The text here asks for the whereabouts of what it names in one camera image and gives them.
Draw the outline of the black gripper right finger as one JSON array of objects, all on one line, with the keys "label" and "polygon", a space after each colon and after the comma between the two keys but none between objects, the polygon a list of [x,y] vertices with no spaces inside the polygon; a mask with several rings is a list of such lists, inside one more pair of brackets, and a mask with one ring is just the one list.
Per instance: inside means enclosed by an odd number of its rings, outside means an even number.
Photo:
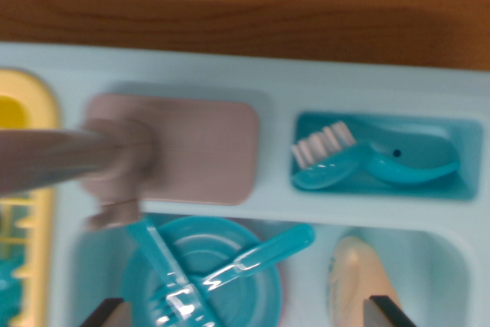
[{"label": "black gripper right finger", "polygon": [[389,296],[370,296],[363,301],[364,327],[416,327]]}]

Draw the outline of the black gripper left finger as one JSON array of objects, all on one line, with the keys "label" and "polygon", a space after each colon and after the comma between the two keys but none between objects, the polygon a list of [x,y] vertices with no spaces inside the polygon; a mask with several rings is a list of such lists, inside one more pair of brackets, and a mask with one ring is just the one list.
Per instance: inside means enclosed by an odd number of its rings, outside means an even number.
[{"label": "black gripper left finger", "polygon": [[132,307],[123,298],[107,298],[80,327],[132,327]]}]

